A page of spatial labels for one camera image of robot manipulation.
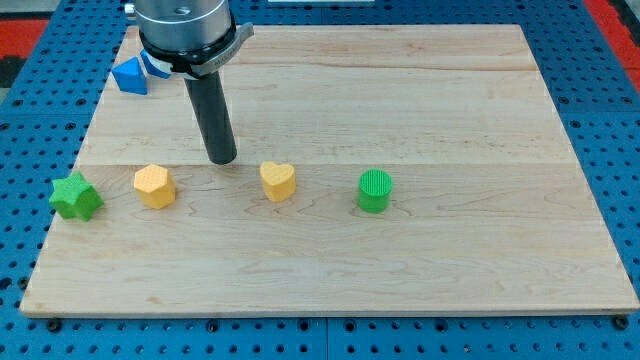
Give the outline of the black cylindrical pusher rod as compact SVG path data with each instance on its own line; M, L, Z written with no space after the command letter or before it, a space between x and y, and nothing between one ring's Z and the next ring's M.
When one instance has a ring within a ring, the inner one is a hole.
M184 82L208 159L218 165L231 163L237 149L219 73Z

